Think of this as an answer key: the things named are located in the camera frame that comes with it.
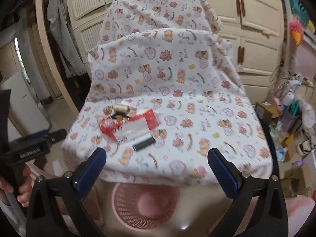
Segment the person's left hand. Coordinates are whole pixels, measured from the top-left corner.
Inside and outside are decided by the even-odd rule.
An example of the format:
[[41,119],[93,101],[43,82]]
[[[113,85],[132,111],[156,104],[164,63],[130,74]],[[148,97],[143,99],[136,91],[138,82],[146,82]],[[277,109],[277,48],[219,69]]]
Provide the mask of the person's left hand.
[[[27,208],[29,206],[29,199],[32,193],[31,170],[27,164],[24,164],[22,174],[24,181],[18,188],[19,195],[17,196],[17,200],[24,208]],[[13,193],[14,191],[14,188],[2,176],[1,190],[7,193]]]

